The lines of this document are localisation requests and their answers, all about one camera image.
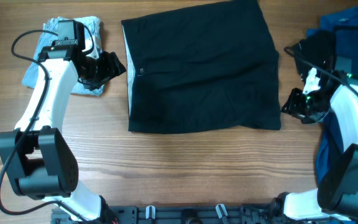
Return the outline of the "black shorts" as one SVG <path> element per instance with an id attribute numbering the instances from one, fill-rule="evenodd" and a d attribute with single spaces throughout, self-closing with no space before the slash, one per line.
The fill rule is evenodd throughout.
<path id="1" fill-rule="evenodd" d="M 122 22 L 133 79 L 129 130 L 278 130 L 278 60 L 257 1 L 224 1 Z"/>

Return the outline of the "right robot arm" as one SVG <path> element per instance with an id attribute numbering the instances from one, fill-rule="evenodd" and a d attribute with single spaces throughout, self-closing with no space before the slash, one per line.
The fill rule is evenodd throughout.
<path id="1" fill-rule="evenodd" d="M 294 222 L 347 220 L 358 223 L 358 79 L 343 70 L 327 71 L 294 57 L 310 68 L 303 89 L 294 88 L 282 112 L 304 124 L 317 123 L 328 113 L 338 120 L 342 154 L 317 189 L 286 194 L 284 216 Z"/>

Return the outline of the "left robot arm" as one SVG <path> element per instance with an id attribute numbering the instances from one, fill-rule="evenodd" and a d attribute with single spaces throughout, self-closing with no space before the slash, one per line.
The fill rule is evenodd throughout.
<path id="1" fill-rule="evenodd" d="M 8 178 L 14 193 L 55 205 L 78 223 L 118 223 L 105 199 L 79 180 L 78 163 L 61 129 L 71 91 L 76 84 L 89 90 L 103 86 L 125 72 L 114 52 L 86 47 L 90 30 L 74 20 L 57 25 L 55 40 L 44 47 L 34 63 L 37 83 L 22 118 L 12 131 L 0 133 L 1 187 Z"/>

